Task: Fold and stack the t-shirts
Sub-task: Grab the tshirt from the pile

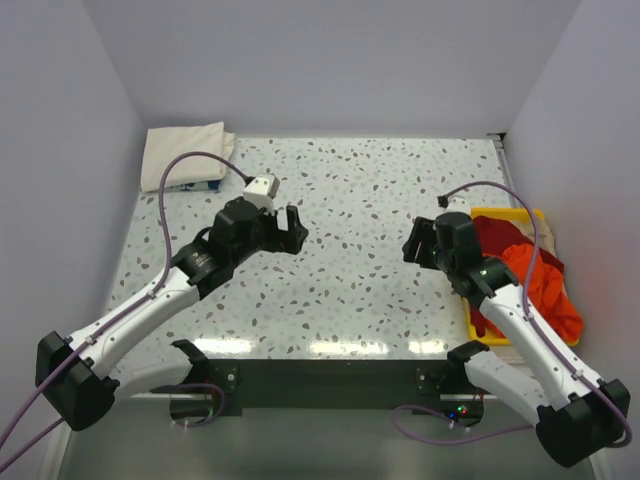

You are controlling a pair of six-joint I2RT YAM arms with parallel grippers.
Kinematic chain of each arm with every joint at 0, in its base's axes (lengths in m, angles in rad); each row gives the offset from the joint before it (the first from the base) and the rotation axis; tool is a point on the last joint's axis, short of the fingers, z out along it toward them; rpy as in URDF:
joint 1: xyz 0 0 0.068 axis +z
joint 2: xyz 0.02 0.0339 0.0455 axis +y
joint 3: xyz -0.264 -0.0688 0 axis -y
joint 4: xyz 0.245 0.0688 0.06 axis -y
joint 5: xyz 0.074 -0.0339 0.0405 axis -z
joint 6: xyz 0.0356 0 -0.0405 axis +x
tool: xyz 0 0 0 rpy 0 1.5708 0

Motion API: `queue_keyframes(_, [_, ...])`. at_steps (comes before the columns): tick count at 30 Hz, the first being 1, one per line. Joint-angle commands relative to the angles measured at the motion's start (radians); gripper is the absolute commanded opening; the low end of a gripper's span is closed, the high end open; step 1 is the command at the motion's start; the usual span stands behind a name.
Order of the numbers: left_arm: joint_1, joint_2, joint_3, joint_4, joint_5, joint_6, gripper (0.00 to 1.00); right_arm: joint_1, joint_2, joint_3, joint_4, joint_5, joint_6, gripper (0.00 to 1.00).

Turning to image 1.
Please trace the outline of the orange t shirt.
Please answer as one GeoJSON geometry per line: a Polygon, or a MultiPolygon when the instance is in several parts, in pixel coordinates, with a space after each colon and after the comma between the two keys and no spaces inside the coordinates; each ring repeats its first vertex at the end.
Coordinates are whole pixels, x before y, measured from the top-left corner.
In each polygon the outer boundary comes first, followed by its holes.
{"type": "MultiPolygon", "coordinates": [[[[511,245],[500,256],[521,285],[525,282],[533,250],[532,244],[511,245]]],[[[568,345],[578,343],[584,321],[565,292],[564,264],[545,250],[538,250],[528,297],[568,345]]]]}

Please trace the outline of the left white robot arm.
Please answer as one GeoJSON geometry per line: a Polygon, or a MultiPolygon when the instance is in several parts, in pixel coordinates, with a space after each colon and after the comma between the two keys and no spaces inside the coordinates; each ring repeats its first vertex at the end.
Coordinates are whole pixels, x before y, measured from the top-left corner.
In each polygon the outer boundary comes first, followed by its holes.
{"type": "Polygon", "coordinates": [[[148,287],[109,314],[67,337],[52,331],[37,345],[35,385],[74,431],[97,423],[111,409],[122,381],[117,363],[164,322],[228,283],[258,252],[300,253],[308,236],[297,207],[285,209],[286,229],[264,207],[237,197],[211,226],[180,248],[148,287]]]}

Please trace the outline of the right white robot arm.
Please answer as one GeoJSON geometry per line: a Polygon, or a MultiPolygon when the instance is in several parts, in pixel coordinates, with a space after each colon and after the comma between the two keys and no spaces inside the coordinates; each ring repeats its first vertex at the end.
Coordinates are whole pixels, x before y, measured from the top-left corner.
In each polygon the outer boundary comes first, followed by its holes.
{"type": "Polygon", "coordinates": [[[531,301],[516,275],[499,258],[483,254],[471,217],[448,211],[419,217],[403,246],[407,263],[439,270],[455,293],[506,336],[530,369],[524,374],[480,341],[450,351],[448,386],[474,386],[521,415],[546,453],[570,468],[604,448],[626,446],[631,394],[618,379],[607,381],[576,356],[531,301]]]}

